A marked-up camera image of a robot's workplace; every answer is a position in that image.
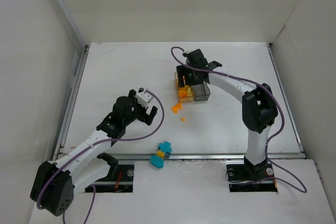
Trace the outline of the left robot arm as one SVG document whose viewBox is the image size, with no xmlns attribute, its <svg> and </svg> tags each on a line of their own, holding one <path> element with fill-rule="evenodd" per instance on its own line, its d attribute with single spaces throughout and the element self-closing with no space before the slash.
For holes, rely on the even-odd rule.
<svg viewBox="0 0 336 224">
<path fill-rule="evenodd" d="M 44 161 L 38 167 L 30 198 L 39 210 L 54 216 L 65 213 L 74 197 L 91 183 L 116 172 L 118 160 L 107 154 L 116 142 L 125 142 L 126 128 L 139 121 L 150 126 L 163 105 L 150 107 L 158 97 L 150 90 L 130 90 L 116 99 L 112 111 L 93 133 L 73 151 L 56 161 Z"/>
</svg>

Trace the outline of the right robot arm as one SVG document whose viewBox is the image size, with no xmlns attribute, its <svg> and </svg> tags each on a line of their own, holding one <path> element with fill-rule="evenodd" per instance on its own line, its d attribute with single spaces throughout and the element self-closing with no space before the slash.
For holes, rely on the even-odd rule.
<svg viewBox="0 0 336 224">
<path fill-rule="evenodd" d="M 183 51 L 182 55 L 186 62 L 176 67 L 180 88 L 208 83 L 224 90 L 242 105 L 242 120 L 248 129 L 247 151 L 243 164 L 227 165 L 228 177 L 233 182 L 261 179 L 267 168 L 267 139 L 278 115 L 270 86 L 215 71 L 222 64 L 208 62 L 200 49 Z"/>
</svg>

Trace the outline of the grey transparent container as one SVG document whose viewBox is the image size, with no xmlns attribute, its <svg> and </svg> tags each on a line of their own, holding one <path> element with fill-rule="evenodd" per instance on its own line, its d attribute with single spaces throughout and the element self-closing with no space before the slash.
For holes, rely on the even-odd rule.
<svg viewBox="0 0 336 224">
<path fill-rule="evenodd" d="M 210 89 L 205 81 L 201 84 L 192 86 L 194 91 L 194 102 L 203 102 L 209 99 Z"/>
</svg>

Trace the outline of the orange transparent container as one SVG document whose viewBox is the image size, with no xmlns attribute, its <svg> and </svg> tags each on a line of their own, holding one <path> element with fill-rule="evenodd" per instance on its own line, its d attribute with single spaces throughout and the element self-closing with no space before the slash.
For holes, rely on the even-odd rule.
<svg viewBox="0 0 336 224">
<path fill-rule="evenodd" d="M 193 88 L 188 85 L 185 85 L 184 87 L 179 87 L 177 72 L 175 72 L 174 75 L 175 75 L 178 103 L 194 102 L 195 94 Z"/>
</svg>

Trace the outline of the orange long lego brick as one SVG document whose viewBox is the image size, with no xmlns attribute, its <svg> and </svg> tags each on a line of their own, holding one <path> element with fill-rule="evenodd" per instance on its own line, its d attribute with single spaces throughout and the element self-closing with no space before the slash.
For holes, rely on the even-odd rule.
<svg viewBox="0 0 336 224">
<path fill-rule="evenodd" d="M 179 111 L 181 111 L 183 109 L 183 106 L 181 103 L 177 103 L 176 105 L 172 106 L 171 107 L 171 110 L 174 112 L 174 113 L 178 113 Z"/>
</svg>

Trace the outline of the teal cross lego brick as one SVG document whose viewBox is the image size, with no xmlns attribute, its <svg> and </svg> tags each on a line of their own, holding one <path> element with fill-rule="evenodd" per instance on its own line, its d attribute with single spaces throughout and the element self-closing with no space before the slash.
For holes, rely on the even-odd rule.
<svg viewBox="0 0 336 224">
<path fill-rule="evenodd" d="M 163 152 L 165 156 L 170 156 L 172 154 L 172 146 L 168 141 L 164 141 L 158 145 L 158 150 Z"/>
</svg>

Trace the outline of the small yellow square lego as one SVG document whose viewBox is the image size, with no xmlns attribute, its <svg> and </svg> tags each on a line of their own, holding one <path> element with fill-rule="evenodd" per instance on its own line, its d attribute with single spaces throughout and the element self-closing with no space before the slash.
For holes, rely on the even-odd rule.
<svg viewBox="0 0 336 224">
<path fill-rule="evenodd" d="M 156 156 L 159 157 L 159 158 L 164 159 L 165 158 L 165 153 L 162 152 L 161 150 L 158 150 L 157 153 L 156 153 Z"/>
</svg>

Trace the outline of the teal rounded lego brick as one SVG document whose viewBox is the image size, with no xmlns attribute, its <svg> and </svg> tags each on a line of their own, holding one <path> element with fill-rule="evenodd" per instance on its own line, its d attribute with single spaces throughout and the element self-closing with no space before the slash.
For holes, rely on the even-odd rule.
<svg viewBox="0 0 336 224">
<path fill-rule="evenodd" d="M 164 158 L 161 158 L 161 157 L 159 157 L 157 155 L 153 155 L 150 158 L 150 163 L 154 167 L 161 169 L 164 166 Z"/>
</svg>

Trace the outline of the aluminium front rail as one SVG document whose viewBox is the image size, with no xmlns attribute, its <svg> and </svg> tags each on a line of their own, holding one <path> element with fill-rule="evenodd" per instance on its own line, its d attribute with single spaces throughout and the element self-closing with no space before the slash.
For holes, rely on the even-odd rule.
<svg viewBox="0 0 336 224">
<path fill-rule="evenodd" d="M 149 160 L 153 154 L 111 154 L 113 157 L 121 160 Z M 306 159 L 305 153 L 269 153 L 268 157 L 270 159 Z M 191 155 L 183 154 L 177 155 L 172 154 L 168 158 L 169 160 L 241 160 L 244 155 L 239 154 L 223 154 L 223 155 Z"/>
</svg>

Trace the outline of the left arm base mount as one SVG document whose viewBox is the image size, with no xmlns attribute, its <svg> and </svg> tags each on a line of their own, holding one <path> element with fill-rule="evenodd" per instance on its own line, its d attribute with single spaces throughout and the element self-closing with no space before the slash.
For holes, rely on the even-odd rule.
<svg viewBox="0 0 336 224">
<path fill-rule="evenodd" d="M 132 193 L 134 168 L 134 163 L 119 164 L 115 173 L 109 172 L 106 177 L 93 183 L 96 193 Z"/>
</svg>

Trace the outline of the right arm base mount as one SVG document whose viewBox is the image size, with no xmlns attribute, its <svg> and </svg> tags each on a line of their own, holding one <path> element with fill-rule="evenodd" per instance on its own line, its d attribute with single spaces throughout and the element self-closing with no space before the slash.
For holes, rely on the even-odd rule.
<svg viewBox="0 0 336 224">
<path fill-rule="evenodd" d="M 226 168 L 225 178 L 231 193 L 278 192 L 275 180 L 267 179 L 274 175 L 271 164 L 253 175 L 248 173 L 244 164 L 227 164 Z"/>
</svg>

